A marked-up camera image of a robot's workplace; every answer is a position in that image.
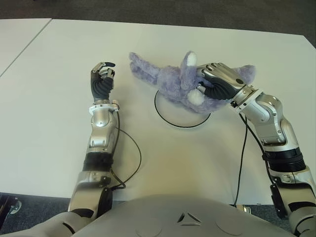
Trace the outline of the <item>left robot hand black silver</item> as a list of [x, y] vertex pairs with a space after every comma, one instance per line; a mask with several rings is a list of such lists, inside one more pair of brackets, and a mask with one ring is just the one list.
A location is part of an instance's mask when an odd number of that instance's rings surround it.
[[115, 66], [111, 62], [100, 62], [90, 74], [90, 88], [94, 101], [109, 100], [111, 90], [114, 88]]

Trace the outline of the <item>right robot hand black silver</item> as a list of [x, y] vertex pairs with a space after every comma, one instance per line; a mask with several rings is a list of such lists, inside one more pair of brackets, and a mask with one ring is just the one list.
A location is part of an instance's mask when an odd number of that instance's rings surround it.
[[197, 86], [200, 92], [212, 99], [232, 99], [246, 86], [237, 72], [222, 63], [198, 66], [197, 76], [212, 84], [210, 87], [200, 82]]

